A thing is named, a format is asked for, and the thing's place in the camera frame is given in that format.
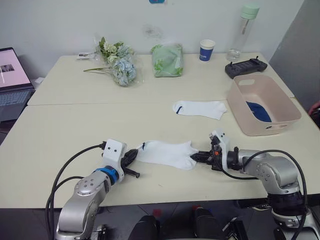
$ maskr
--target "laptop screen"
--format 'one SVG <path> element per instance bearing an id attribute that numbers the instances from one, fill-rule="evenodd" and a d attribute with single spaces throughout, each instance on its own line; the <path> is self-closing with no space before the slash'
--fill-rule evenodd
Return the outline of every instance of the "laptop screen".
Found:
<path id="1" fill-rule="evenodd" d="M 30 84 L 15 51 L 12 48 L 0 50 L 0 88 Z"/>

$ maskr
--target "black cable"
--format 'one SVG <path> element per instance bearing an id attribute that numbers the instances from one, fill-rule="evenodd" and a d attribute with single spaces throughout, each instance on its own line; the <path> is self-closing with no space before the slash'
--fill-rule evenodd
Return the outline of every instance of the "black cable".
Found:
<path id="1" fill-rule="evenodd" d="M 83 149 L 82 151 L 76 153 L 75 155 L 73 155 L 63 166 L 62 168 L 60 169 L 60 171 L 58 172 L 57 176 L 55 177 L 55 180 L 53 182 L 53 186 L 52 186 L 52 189 L 51 189 L 51 194 L 55 192 L 55 189 L 57 187 L 57 184 L 58 184 L 58 181 L 59 181 L 59 178 L 61 177 L 63 171 L 66 169 L 66 167 L 75 159 L 77 158 L 78 156 L 80 156 L 81 154 L 91 150 L 91 149 L 96 149 L 96 148 L 101 148 L 101 149 L 104 149 L 106 146 L 106 142 L 104 141 L 103 143 L 99 144 L 99 145 L 94 145 L 94 146 L 90 146 L 90 147 L 87 147 L 86 149 Z M 55 204 L 55 195 L 52 194 L 51 196 L 51 200 L 50 200 L 50 238 L 49 240 L 55 240 L 55 217 L 54 217 L 54 206 Z"/>
<path id="2" fill-rule="evenodd" d="M 263 150 L 263 151 L 259 151 L 255 154 L 253 154 L 251 157 L 248 158 L 248 160 L 244 163 L 243 165 L 243 171 L 245 170 L 245 167 L 251 162 L 251 160 L 253 158 L 255 158 L 256 156 L 260 155 L 260 154 L 264 154 L 264 153 L 281 153 L 286 155 L 287 157 L 289 157 L 291 159 L 291 161 L 295 164 L 295 166 L 297 167 L 300 176 L 301 176 L 301 181 L 302 181 L 302 189 L 303 189 L 303 204 L 304 204 L 304 214 L 302 215 L 301 218 L 301 222 L 299 224 L 299 227 L 297 228 L 297 230 L 295 231 L 294 235 L 292 236 L 291 240 L 296 240 L 298 235 L 300 234 L 300 232 L 302 231 L 304 225 L 305 225 L 305 221 L 306 221 L 306 217 L 307 217 L 307 209 L 308 209 L 308 195 L 307 195 L 307 184 L 306 184 L 306 179 L 305 179 L 305 175 L 299 165 L 299 163 L 297 162 L 297 160 L 295 160 L 295 158 L 293 156 L 291 156 L 289 153 L 287 153 L 286 151 L 282 151 L 282 150 L 275 150 L 275 149 L 270 149 L 270 150 Z"/>
<path id="3" fill-rule="evenodd" d="M 51 197 L 53 194 L 55 194 L 55 192 L 62 186 L 62 184 L 64 184 L 65 182 L 69 181 L 69 180 L 72 180 L 72 179 L 83 179 L 84 177 L 83 176 L 71 176 L 71 177 L 68 177 L 66 178 L 65 180 L 63 180 L 62 182 L 60 182 L 53 193 L 50 194 L 48 200 L 46 201 L 46 205 L 45 205 L 45 211 L 44 211 L 44 214 L 45 214 L 45 226 L 46 226 L 46 229 L 47 229 L 47 233 L 48 233 L 48 238 L 50 238 L 50 234 L 51 234 L 51 226 L 50 226 L 50 219 L 49 219 L 49 206 L 50 206 L 50 200 L 51 200 Z"/>
<path id="4" fill-rule="evenodd" d="M 240 177 L 240 176 L 233 176 L 229 173 L 227 173 L 224 168 L 218 163 L 217 159 L 213 157 L 214 163 L 217 165 L 217 167 L 220 169 L 221 172 L 223 172 L 225 175 L 232 179 L 237 179 L 237 180 L 257 180 L 258 178 L 256 177 Z"/>

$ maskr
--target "white table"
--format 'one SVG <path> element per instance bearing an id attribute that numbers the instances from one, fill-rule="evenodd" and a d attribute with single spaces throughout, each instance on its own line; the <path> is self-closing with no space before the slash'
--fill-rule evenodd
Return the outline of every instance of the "white table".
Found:
<path id="1" fill-rule="evenodd" d="M 241 61 L 259 56 L 244 53 Z M 232 79 L 225 73 L 229 63 L 225 53 L 214 53 L 210 62 L 199 60 L 198 54 L 184 55 L 181 77 L 155 78 L 151 55 L 138 55 L 137 66 L 143 66 L 144 83 L 132 87 L 117 86 L 110 75 L 83 72 L 101 67 L 93 60 L 76 60 L 76 56 L 62 56 L 32 96 L 28 105 L 100 104 L 100 103 L 161 103 L 163 101 L 226 100 Z M 293 93 L 269 65 L 263 74 L 272 77 L 290 97 Z"/>
<path id="2" fill-rule="evenodd" d="M 169 143 L 192 140 L 194 148 L 207 151 L 208 135 L 216 128 L 224 129 L 232 148 L 289 152 L 303 169 L 308 193 L 319 194 L 320 132 L 300 104 L 292 101 L 302 113 L 301 120 L 284 133 L 256 137 L 241 132 L 230 110 L 220 121 L 182 116 L 172 111 L 171 101 L 28 106 L 0 146 L 0 208 L 44 208 L 61 166 L 75 153 L 108 138 L 125 142 L 128 148 L 147 140 Z M 89 175 L 102 165 L 101 153 L 95 149 L 81 155 L 61 179 Z M 140 178 L 126 176 L 112 188 L 102 206 L 267 195 L 258 180 L 234 180 L 201 163 L 190 171 L 143 162 L 134 162 L 130 168 L 141 173 Z M 58 190 L 57 208 L 72 195 L 75 183 L 76 180 L 70 181 Z"/>

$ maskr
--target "blue cloth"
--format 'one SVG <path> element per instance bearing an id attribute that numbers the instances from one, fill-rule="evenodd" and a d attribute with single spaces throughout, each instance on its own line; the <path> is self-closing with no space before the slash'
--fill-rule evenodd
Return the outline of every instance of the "blue cloth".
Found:
<path id="1" fill-rule="evenodd" d="M 254 102 L 246 102 L 248 104 L 253 115 L 262 122 L 271 122 L 271 118 L 269 117 L 267 111 L 263 106 Z"/>

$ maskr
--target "blue and white paper cup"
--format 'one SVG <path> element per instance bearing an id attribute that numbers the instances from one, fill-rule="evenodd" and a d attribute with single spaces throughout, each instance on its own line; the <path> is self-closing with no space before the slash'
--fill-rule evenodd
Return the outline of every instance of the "blue and white paper cup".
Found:
<path id="1" fill-rule="evenodd" d="M 200 60 L 207 62 L 211 58 L 212 51 L 216 45 L 215 41 L 204 39 L 200 42 Z"/>

